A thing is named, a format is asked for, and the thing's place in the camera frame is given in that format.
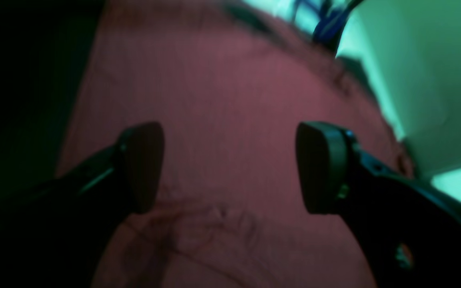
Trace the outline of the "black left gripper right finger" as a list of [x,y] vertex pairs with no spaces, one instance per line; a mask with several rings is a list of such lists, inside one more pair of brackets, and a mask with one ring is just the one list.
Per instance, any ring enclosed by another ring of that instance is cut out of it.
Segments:
[[379,288],[461,288],[461,201],[393,171],[330,123],[298,124],[296,158],[306,210],[341,217]]

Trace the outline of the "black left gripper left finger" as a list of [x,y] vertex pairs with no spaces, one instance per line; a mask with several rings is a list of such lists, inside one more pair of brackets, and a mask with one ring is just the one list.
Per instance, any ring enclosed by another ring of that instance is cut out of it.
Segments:
[[117,226],[155,203],[159,122],[132,126],[61,178],[0,203],[0,288],[87,288]]

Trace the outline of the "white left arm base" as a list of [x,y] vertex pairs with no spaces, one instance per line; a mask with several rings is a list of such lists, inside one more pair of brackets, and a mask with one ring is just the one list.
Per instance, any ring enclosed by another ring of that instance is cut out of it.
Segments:
[[362,60],[417,177],[461,201],[461,0],[365,0],[341,53]]

